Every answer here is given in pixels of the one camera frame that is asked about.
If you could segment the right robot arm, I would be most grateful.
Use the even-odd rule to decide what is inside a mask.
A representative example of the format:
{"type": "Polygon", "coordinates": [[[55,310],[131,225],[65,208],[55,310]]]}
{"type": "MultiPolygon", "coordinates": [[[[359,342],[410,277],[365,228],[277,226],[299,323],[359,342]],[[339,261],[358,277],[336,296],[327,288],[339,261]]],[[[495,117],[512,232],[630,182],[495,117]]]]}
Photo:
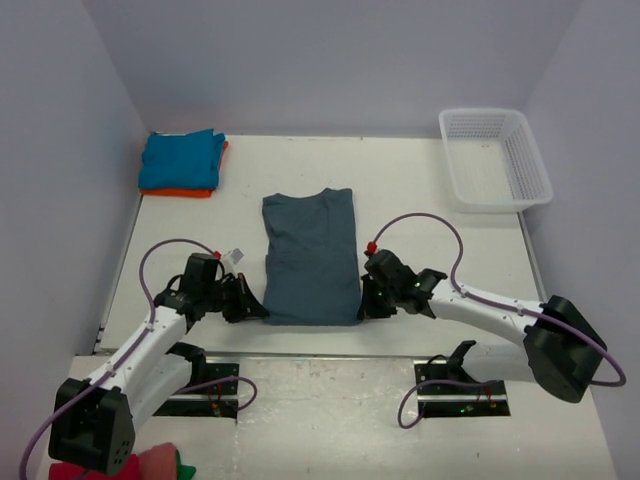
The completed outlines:
{"type": "Polygon", "coordinates": [[[603,360],[606,343],[569,300],[543,303],[455,286],[433,269],[414,272],[389,250],[367,255],[361,319],[410,315],[459,322],[522,348],[535,382],[552,396],[578,403],[603,360]]]}

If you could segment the grey-blue t-shirt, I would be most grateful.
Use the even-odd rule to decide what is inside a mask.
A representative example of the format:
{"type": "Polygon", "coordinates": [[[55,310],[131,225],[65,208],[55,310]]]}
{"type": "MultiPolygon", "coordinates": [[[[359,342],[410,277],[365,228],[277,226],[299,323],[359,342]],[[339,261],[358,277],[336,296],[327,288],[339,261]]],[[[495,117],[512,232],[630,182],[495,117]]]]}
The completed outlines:
{"type": "Polygon", "coordinates": [[[360,323],[359,263],[353,191],[267,196],[263,305],[267,324],[349,327],[360,323]]]}

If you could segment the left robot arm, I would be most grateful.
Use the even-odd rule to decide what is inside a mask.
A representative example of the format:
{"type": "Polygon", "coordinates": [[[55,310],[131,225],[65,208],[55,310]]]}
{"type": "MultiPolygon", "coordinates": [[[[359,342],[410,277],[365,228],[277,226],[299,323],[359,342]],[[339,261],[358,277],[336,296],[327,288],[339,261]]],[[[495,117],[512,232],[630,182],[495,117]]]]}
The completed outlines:
{"type": "Polygon", "coordinates": [[[235,270],[240,250],[194,253],[183,273],[152,297],[149,315],[105,363],[67,379],[55,398],[51,459],[113,477],[132,454],[137,431],[174,395],[238,385],[238,373],[212,374],[204,350],[184,342],[209,313],[229,323],[264,319],[268,311],[235,270]]]}

